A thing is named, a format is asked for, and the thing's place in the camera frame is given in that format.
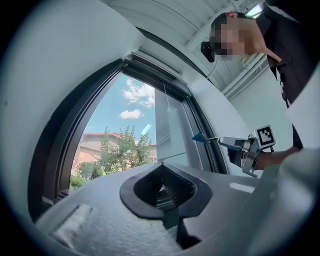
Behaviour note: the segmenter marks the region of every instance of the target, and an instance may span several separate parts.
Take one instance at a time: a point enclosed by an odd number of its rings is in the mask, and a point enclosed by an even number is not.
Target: white cloud
[[[155,89],[145,83],[142,86],[135,86],[134,80],[126,80],[128,90],[122,90],[122,95],[129,103],[139,103],[148,109],[155,105]]]
[[[122,119],[138,119],[141,116],[144,116],[144,114],[139,109],[133,111],[126,110],[119,115]]]

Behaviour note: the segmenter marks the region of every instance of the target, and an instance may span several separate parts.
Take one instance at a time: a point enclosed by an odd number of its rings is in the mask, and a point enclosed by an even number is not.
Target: pipe
[[[233,93],[236,89],[238,89],[241,84],[249,77],[251,76],[265,61],[267,60],[267,56],[264,55],[244,76],[240,78],[240,80],[232,86],[232,88],[224,93],[224,96],[227,98],[231,93]]]
[[[231,88],[233,88],[236,83],[243,77],[245,76],[252,68],[253,66],[259,62],[259,60],[262,59],[262,57],[264,56],[263,53],[259,53],[257,57],[254,58],[254,60],[246,67],[245,70],[243,70],[226,88],[223,89],[222,94],[226,95],[226,93],[231,90]]]
[[[250,63],[257,57],[257,54],[251,55],[249,58],[244,60],[244,68],[250,65]]]
[[[241,60],[240,60],[240,62],[241,62],[241,64],[242,64],[243,67],[245,67],[245,61],[246,61],[246,60],[247,60],[247,59],[246,59],[245,57],[241,58]]]

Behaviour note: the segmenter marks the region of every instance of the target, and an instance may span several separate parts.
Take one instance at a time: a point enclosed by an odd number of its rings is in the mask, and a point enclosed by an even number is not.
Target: person
[[[262,13],[256,19],[239,12],[219,15],[211,25],[209,47],[222,57],[266,54],[269,67],[282,86],[282,98],[289,107],[312,76],[319,61],[319,47],[315,47],[315,39],[306,32],[305,23],[285,12],[274,11],[274,2],[271,5],[264,3]],[[256,170],[280,164],[303,148],[294,126],[292,129],[292,147],[279,152],[261,151],[256,158]]]

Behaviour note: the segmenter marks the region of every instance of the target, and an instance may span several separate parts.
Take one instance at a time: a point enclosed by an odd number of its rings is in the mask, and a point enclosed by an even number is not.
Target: glass pane
[[[73,159],[70,188],[163,160],[189,166],[190,150],[186,145],[196,152],[191,139],[180,101],[122,75],[84,129]]]

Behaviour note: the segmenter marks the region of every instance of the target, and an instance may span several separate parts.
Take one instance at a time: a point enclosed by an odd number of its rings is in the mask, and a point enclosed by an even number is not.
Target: cable
[[[218,63],[218,60],[219,60],[220,57],[221,57],[221,55],[219,55],[219,57],[216,59],[216,61],[215,61],[215,66],[214,66],[213,70],[210,72],[210,74],[208,74],[208,76],[207,76],[205,79],[208,79],[208,77],[211,76],[212,72],[215,71],[216,66],[217,66],[217,63]]]
[[[168,100],[168,95],[167,95],[167,92],[166,92],[166,86],[165,86],[165,83],[163,83],[163,87],[164,87],[164,93],[165,93],[165,96],[166,96],[166,101],[168,102],[168,112],[171,111],[171,108],[170,108],[170,104],[169,104],[169,100]]]
[[[166,6],[165,4],[161,3],[161,2],[158,2],[156,0],[151,0],[159,5],[162,5],[166,8],[168,8],[169,10],[175,12],[176,14],[178,14],[179,16],[181,16],[182,18],[184,18],[187,22],[189,22],[192,26],[194,26],[197,30],[200,30],[200,28],[198,28],[195,24],[193,24],[190,20],[188,20],[186,17],[184,17],[183,15],[181,15],[179,12],[175,11],[174,9],[170,8],[169,6]]]
[[[231,71],[230,71],[230,68],[228,67],[228,65],[227,65],[227,63],[225,62],[225,60],[224,60],[224,59],[222,59],[222,60],[223,60],[224,64],[226,65],[226,68],[229,70],[232,79],[234,80],[235,78],[234,78],[234,76],[232,75],[232,73],[231,73]]]

